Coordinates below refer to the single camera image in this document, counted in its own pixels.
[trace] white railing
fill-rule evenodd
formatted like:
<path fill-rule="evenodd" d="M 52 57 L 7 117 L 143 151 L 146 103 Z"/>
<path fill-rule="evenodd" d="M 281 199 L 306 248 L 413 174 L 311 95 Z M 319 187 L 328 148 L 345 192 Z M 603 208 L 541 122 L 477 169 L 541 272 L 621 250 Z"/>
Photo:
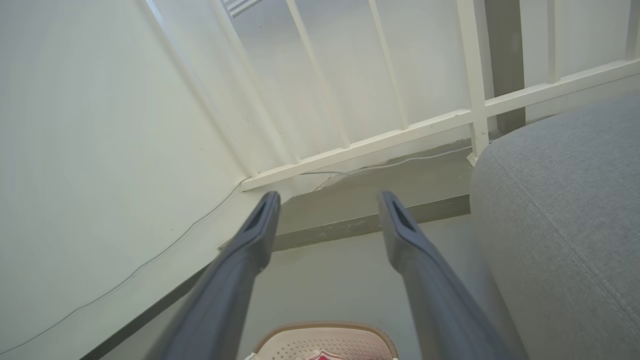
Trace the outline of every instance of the white railing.
<path fill-rule="evenodd" d="M 406 110 L 403 106 L 403 100 L 400 91 L 398 90 L 394 66 L 389 55 L 387 41 L 385 40 L 385 32 L 378 14 L 376 0 L 369 0 L 369 6 L 371 7 L 371 13 L 379 36 L 380 46 L 387 64 L 388 74 L 393 87 L 393 94 L 395 95 L 396 103 L 399 108 L 400 117 L 397 121 L 396 130 L 376 135 L 359 142 L 351 142 L 348 133 L 345 130 L 345 126 L 341 121 L 341 117 L 337 113 L 337 106 L 333 103 L 333 98 L 330 95 L 329 84 L 327 83 L 323 70 L 316 58 L 307 29 L 305 28 L 305 24 L 298 11 L 296 0 L 286 0 L 296 28 L 298 29 L 298 33 L 302 39 L 304 48 L 312 64 L 312 68 L 316 73 L 318 83 L 324 93 L 324 101 L 330 110 L 331 119 L 328 119 L 328 121 L 331 121 L 332 125 L 337 130 L 342 144 L 341 148 L 301 159 L 296 153 L 291 142 L 292 134 L 289 134 L 288 130 L 278 120 L 278 117 L 275 116 L 274 111 L 271 109 L 271 106 L 264 95 L 264 90 L 260 88 L 257 75 L 231 23 L 231 16 L 236 15 L 256 1 L 236 1 L 237 6 L 229 6 L 233 7 L 231 10 L 229 10 L 228 7 L 225 8 L 222 1 L 224 0 L 211 0 L 216 16 L 221 22 L 237 57 L 240 59 L 244 71 L 251 79 L 253 86 L 256 87 L 255 93 L 258 94 L 258 96 L 256 99 L 252 99 L 252 101 L 261 103 L 265 109 L 267 109 L 274 127 L 280 133 L 280 140 L 284 145 L 284 149 L 287 151 L 291 159 L 291 162 L 288 165 L 273 168 L 265 172 L 256 172 L 249 165 L 250 162 L 246 159 L 246 156 L 243 155 L 242 148 L 235 142 L 229 131 L 225 130 L 224 124 L 220 122 L 220 117 L 213 114 L 213 117 L 217 119 L 217 125 L 221 129 L 222 135 L 226 138 L 232 152 L 235 154 L 236 160 L 241 164 L 242 168 L 246 170 L 247 175 L 250 176 L 250 178 L 241 185 L 241 189 L 243 191 L 460 126 L 468 126 L 470 128 L 473 151 L 469 154 L 468 160 L 472 165 L 475 165 L 478 156 L 489 144 L 488 117 L 640 74 L 640 49 L 637 45 L 640 23 L 640 0 L 631 0 L 625 60 L 616 61 L 564 77 L 560 76 L 559 71 L 562 46 L 558 40 L 560 38 L 558 33 L 560 29 L 559 9 L 560 2 L 562 0 L 548 0 L 548 83 L 530 86 L 510 94 L 485 100 L 474 2 L 473 0 L 456 0 L 459 20 L 458 24 L 460 26 L 465 67 L 467 71 L 469 109 L 460 109 L 431 119 L 423 120 L 415 124 L 409 124 L 406 117 Z M 177 46 L 178 44 L 172 40 L 166 26 L 163 24 L 162 17 L 157 9 L 155 9 L 153 1 L 147 0 L 147 4 L 151 8 L 156 21 L 158 21 L 160 27 L 164 31 L 169 43 L 171 43 L 175 52 L 179 55 L 180 51 Z M 193 71 L 191 71 L 186 60 L 180 56 L 179 60 L 187 70 L 186 72 L 190 77 L 190 80 L 196 85 L 195 88 L 202 89 L 202 86 L 198 84 L 198 80 L 193 74 Z M 206 96 L 204 94 L 202 94 L 202 96 L 205 99 L 205 103 L 208 103 Z"/>

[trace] white wall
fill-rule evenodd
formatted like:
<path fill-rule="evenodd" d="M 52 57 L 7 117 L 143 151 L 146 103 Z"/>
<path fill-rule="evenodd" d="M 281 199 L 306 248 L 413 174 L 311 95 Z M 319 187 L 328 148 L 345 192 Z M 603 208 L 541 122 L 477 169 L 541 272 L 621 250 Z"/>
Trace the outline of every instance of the white wall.
<path fill-rule="evenodd" d="M 155 4 L 250 166 L 262 172 L 290 161 L 209 0 Z"/>
<path fill-rule="evenodd" d="M 630 0 L 567 0 L 561 5 L 562 76 L 625 57 Z M 525 86 L 547 82 L 547 0 L 520 0 Z M 640 89 L 633 76 L 526 108 L 527 121 Z"/>
<path fill-rule="evenodd" d="M 109 293 L 244 177 L 149 19 L 137 1 L 0 4 L 0 359 L 81 357 L 207 264 L 260 195 Z"/>

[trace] cable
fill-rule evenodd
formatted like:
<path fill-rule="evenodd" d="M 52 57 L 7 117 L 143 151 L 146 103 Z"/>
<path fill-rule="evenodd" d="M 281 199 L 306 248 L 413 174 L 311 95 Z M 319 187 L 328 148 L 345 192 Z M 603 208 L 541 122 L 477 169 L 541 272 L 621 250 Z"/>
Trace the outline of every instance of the cable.
<path fill-rule="evenodd" d="M 206 213 L 203 217 L 199 218 L 196 222 L 194 222 L 193 224 L 191 224 L 191 226 L 189 226 L 189 229 L 187 229 L 184 233 L 182 233 L 182 235 L 180 235 L 180 237 L 178 237 L 178 238 L 177 238 L 173 243 L 171 243 L 171 245 L 169 245 L 166 249 L 162 250 L 162 252 L 160 252 L 158 255 L 156 255 L 156 256 L 154 256 L 154 257 L 152 257 L 151 259 L 149 259 L 146 263 L 144 263 L 144 264 L 140 265 L 140 266 L 139 266 L 139 267 L 138 267 L 138 268 L 137 268 L 133 273 L 131 273 L 131 275 L 127 276 L 127 278 L 126 278 L 126 279 L 124 279 L 122 282 L 120 282 L 120 284 L 117 284 L 113 289 L 111 289 L 111 290 L 109 290 L 109 291 L 105 292 L 105 293 L 104 293 L 104 294 L 102 294 L 100 297 L 96 298 L 95 300 L 93 300 L 93 301 L 91 301 L 91 302 L 89 302 L 89 303 L 87 303 L 87 304 L 85 304 L 85 305 L 82 305 L 81 307 L 79 307 L 79 308 L 77 308 L 77 309 L 73 310 L 72 312 L 70 312 L 70 313 L 69 313 L 69 315 L 65 316 L 64 318 L 62 318 L 62 320 L 60 320 L 60 321 L 56 322 L 55 324 L 51 325 L 50 327 L 46 328 L 46 330 L 42 331 L 40 334 L 37 334 L 36 336 L 33 336 L 31 339 L 28 339 L 27 341 L 25 341 L 25 342 L 23 342 L 23 343 L 21 343 L 21 344 L 19 344 L 19 345 L 16 345 L 16 346 L 14 346 L 14 347 L 10 348 L 9 350 L 5 350 L 4 352 L 0 352 L 0 355 L 5 354 L 5 353 L 7 353 L 7 352 L 9 352 L 9 351 L 11 351 L 11 350 L 13 350 L 13 349 L 15 349 L 15 348 L 18 348 L 18 347 L 23 346 L 24 344 L 26 344 L 26 343 L 30 342 L 31 340 L 33 340 L 33 339 L 35 339 L 35 338 L 39 337 L 40 335 L 44 334 L 45 332 L 47 332 L 47 331 L 49 331 L 49 330 L 51 330 L 53 327 L 57 326 L 59 323 L 61 323 L 61 322 L 65 321 L 68 317 L 70 317 L 71 315 L 73 315 L 74 313 L 76 313 L 76 311 L 78 311 L 78 310 L 80 310 L 80 309 L 82 309 L 82 308 L 84 308 L 84 307 L 87 307 L 87 306 L 89 306 L 89 305 L 93 304 L 94 302 L 96 302 L 96 301 L 98 301 L 98 300 L 102 299 L 103 297 L 105 297 L 105 296 L 109 295 L 110 293 L 112 293 L 113 291 L 115 291 L 117 288 L 119 288 L 121 285 L 123 285 L 125 282 L 127 282 L 131 277 L 133 277 L 134 275 L 136 275 L 136 273 L 138 273 L 138 271 L 139 271 L 140 269 L 142 269 L 146 264 L 149 264 L 151 261 L 153 261 L 153 260 L 157 259 L 160 255 L 162 255 L 162 254 L 164 254 L 165 252 L 167 252 L 170 248 L 172 248 L 175 244 L 177 244 L 177 243 L 178 243 L 178 241 L 180 241 L 180 239 L 182 239 L 185 235 L 187 235 L 187 233 L 188 233 L 188 232 L 189 232 L 189 231 L 190 231 L 194 226 L 196 226 L 199 222 L 201 222 L 202 220 L 204 220 L 204 218 L 208 217 L 209 215 L 211 215 L 211 213 L 213 213 L 213 212 L 214 212 L 214 211 L 216 211 L 220 206 L 222 206 L 222 204 L 224 204 L 224 203 L 225 203 L 225 201 L 227 201 L 227 200 L 231 197 L 231 195 L 233 195 L 233 193 L 234 193 L 234 192 L 236 192 L 236 190 L 238 189 L 238 187 L 239 187 L 243 182 L 245 182 L 247 179 L 249 179 L 249 177 L 246 177 L 246 178 L 244 178 L 242 181 L 240 181 L 240 182 L 239 182 L 239 183 L 234 187 L 234 189 L 233 189 L 233 190 L 231 190 L 231 192 L 230 192 L 230 193 L 229 193 L 229 194 L 224 198 L 224 200 L 222 200 L 218 205 L 216 205 L 216 207 L 215 207 L 215 208 L 213 208 L 213 210 L 211 210 L 210 212 Z"/>
<path fill-rule="evenodd" d="M 382 165 L 382 166 L 378 166 L 378 167 L 366 167 L 366 168 L 361 168 L 360 170 L 356 170 L 356 171 L 352 171 L 352 172 L 340 172 L 340 171 L 310 171 L 310 172 L 303 172 L 300 175 L 315 175 L 315 174 L 340 174 L 340 175 L 353 175 L 353 174 L 357 174 L 359 172 L 363 172 L 363 171 L 367 171 L 367 170 L 374 170 L 377 168 L 388 168 L 388 167 L 394 167 L 403 163 L 406 163 L 407 161 L 411 161 L 411 160 L 426 160 L 426 159 L 433 159 L 433 158 L 438 158 L 440 156 L 444 156 L 447 154 L 452 154 L 454 152 L 458 152 L 458 151 L 462 151 L 462 150 L 468 150 L 471 149 L 471 146 L 467 146 L 467 147 L 463 147 L 462 149 L 456 149 L 456 150 L 451 150 L 451 151 L 447 151 L 447 152 L 443 152 L 441 154 L 437 154 L 437 155 L 432 155 L 432 156 L 421 156 L 418 158 L 408 158 L 405 159 L 403 161 L 400 161 L 399 163 L 394 163 L 394 164 L 390 164 L 390 165 Z"/>

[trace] railing baluster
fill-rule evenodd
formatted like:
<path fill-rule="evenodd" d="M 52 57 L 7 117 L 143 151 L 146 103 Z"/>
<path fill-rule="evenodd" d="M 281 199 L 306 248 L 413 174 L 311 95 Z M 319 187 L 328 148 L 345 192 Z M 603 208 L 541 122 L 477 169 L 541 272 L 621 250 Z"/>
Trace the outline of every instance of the railing baluster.
<path fill-rule="evenodd" d="M 409 128 L 409 121 L 406 118 L 406 111 L 404 110 L 402 97 L 400 96 L 400 89 L 398 87 L 398 81 L 396 79 L 396 71 L 394 70 L 393 63 L 391 62 L 391 54 L 389 53 L 387 38 L 385 37 L 385 32 L 382 30 L 382 21 L 380 21 L 380 14 L 378 13 L 378 5 L 376 4 L 376 0 L 369 0 L 369 7 L 371 8 L 373 22 L 375 23 L 376 30 L 378 31 L 380 46 L 382 46 L 382 53 L 385 56 L 387 70 L 389 71 L 389 80 L 391 80 L 391 86 L 394 90 L 394 96 L 396 97 L 396 104 L 398 106 L 398 111 L 400 112 L 400 124 L 402 126 L 402 130 L 407 130 Z"/>
<path fill-rule="evenodd" d="M 489 129 L 484 114 L 484 83 L 482 77 L 482 63 L 480 60 L 480 45 L 476 27 L 476 13 L 474 0 L 457 0 L 462 48 L 465 54 L 467 68 L 467 83 L 469 102 L 473 123 L 471 123 L 471 144 L 473 152 L 467 159 L 475 165 L 478 156 L 489 145 Z"/>
<path fill-rule="evenodd" d="M 549 83 L 560 81 L 561 51 L 560 51 L 560 1 L 547 1 L 547 35 L 548 35 L 548 63 Z"/>
<path fill-rule="evenodd" d="M 318 78 L 318 82 L 320 83 L 320 87 L 324 92 L 324 97 L 332 116 L 333 125 L 336 127 L 338 133 L 340 134 L 342 146 L 345 149 L 348 149 L 351 147 L 349 136 L 347 134 L 347 131 L 344 129 L 342 119 L 338 116 L 338 110 L 335 102 L 333 101 L 333 96 L 331 95 L 329 84 L 326 82 L 326 78 L 324 77 L 323 71 L 320 68 L 320 64 L 318 63 L 318 60 L 316 58 L 316 53 L 311 46 L 311 39 L 309 38 L 309 34 L 307 33 L 305 24 L 302 22 L 302 16 L 300 16 L 300 12 L 298 11 L 296 0 L 287 0 L 287 5 L 289 5 L 289 11 L 291 12 L 291 16 L 293 16 L 293 21 L 296 23 L 296 28 L 298 29 L 298 33 L 300 33 L 300 38 L 302 38 L 302 43 L 305 46 L 305 50 L 307 50 L 307 55 L 309 56 L 309 60 L 311 61 L 311 66 L 313 66 L 314 71 L 316 72 L 316 77 Z"/>
<path fill-rule="evenodd" d="M 627 28 L 627 50 L 625 57 L 627 60 L 640 58 L 638 49 L 638 30 L 640 23 L 640 0 L 631 0 L 629 8 L 629 26 Z"/>

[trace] gray upholstery fabric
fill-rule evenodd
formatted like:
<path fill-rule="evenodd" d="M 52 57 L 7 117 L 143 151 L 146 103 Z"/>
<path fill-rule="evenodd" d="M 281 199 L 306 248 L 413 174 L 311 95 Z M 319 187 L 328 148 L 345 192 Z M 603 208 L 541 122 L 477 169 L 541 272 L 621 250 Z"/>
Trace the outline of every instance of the gray upholstery fabric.
<path fill-rule="evenodd" d="M 525 126 L 472 174 L 483 255 L 532 360 L 640 359 L 640 93 Z"/>

